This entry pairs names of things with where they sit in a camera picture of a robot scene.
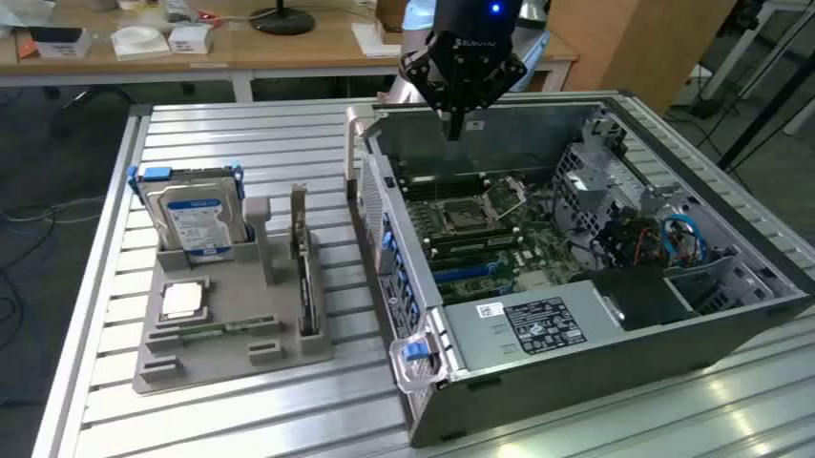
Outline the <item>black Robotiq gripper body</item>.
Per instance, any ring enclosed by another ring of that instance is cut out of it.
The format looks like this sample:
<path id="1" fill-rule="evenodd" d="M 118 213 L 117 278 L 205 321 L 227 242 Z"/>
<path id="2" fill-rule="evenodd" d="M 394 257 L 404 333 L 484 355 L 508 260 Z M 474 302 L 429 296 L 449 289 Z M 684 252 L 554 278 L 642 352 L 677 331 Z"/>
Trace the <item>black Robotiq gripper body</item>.
<path id="1" fill-rule="evenodd" d="M 502 61 L 513 53 L 512 33 L 520 13 L 517 1 L 445 0 L 436 2 L 428 51 L 448 84 L 456 68 L 470 59 Z"/>

